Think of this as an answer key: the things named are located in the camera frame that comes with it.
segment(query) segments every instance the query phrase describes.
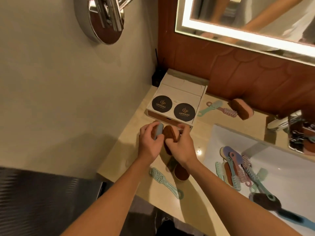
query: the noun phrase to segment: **sink basin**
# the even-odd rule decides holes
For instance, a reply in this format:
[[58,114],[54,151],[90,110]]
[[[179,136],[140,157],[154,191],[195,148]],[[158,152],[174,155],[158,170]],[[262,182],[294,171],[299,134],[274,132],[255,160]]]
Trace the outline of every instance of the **sink basin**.
[[[293,151],[284,151],[264,141],[214,125],[203,164],[215,174],[215,162],[223,162],[220,148],[224,146],[230,146],[240,154],[246,153],[255,173],[260,168],[267,169],[268,175],[262,183],[280,200],[282,207],[315,222],[314,162],[301,158]],[[240,193],[248,197],[249,188],[245,183],[241,183],[241,186]],[[280,219],[302,235],[314,235],[309,228]]]

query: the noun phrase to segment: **countertop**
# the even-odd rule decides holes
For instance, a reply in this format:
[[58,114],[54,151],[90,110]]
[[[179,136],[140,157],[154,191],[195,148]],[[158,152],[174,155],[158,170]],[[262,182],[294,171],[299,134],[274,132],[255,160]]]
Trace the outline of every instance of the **countertop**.
[[[153,86],[150,88],[148,94],[125,127],[113,149],[98,169],[100,175],[115,182],[136,158],[139,129],[154,120],[146,116],[144,112],[156,89],[157,88]],[[207,102],[215,102],[216,100],[218,99],[210,95],[203,96],[200,109],[206,108]],[[222,107],[229,108],[225,101],[223,101]],[[195,125],[191,130],[191,137],[194,141],[198,159],[201,162],[204,159],[204,153],[211,137],[211,129],[214,124],[220,124],[240,133],[263,140],[266,116],[265,114],[255,112],[252,118],[243,121],[239,117],[232,118],[219,110],[212,110],[203,117],[197,117]],[[289,150],[287,140],[288,136],[285,132],[278,132],[276,146],[284,150]],[[314,161],[314,157],[303,154],[298,155]],[[151,164],[151,167],[156,167],[165,175],[171,184],[183,190],[185,194],[184,198],[178,200],[167,187],[153,180],[149,173],[142,179],[136,194],[175,218],[194,226],[208,236],[228,236],[229,233],[196,181],[191,176],[185,182],[174,180],[173,175],[166,171],[166,166],[163,162],[163,160],[165,161],[163,152],[161,152],[161,156],[163,157],[159,156]]]

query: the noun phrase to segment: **makeup mirror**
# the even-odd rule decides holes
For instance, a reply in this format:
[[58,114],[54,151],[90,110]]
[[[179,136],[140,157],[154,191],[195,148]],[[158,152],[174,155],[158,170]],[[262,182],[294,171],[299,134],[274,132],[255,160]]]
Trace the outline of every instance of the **makeup mirror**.
[[175,32],[315,65],[315,0],[178,0]]

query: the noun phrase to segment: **person's right hand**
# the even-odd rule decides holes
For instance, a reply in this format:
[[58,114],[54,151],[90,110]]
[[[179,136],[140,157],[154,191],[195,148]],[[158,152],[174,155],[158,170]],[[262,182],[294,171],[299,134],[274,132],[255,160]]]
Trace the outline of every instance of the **person's right hand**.
[[175,159],[185,168],[189,167],[191,162],[197,159],[194,142],[190,136],[190,129],[187,124],[179,124],[179,128],[183,129],[183,133],[177,143],[173,139],[168,138],[165,140],[166,145],[171,150]]

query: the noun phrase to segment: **box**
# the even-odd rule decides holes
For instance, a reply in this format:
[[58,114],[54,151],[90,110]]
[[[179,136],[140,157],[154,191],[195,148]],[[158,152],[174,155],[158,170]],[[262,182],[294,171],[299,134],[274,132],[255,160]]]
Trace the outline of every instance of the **box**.
[[169,69],[146,108],[146,115],[169,125],[193,128],[208,80]]

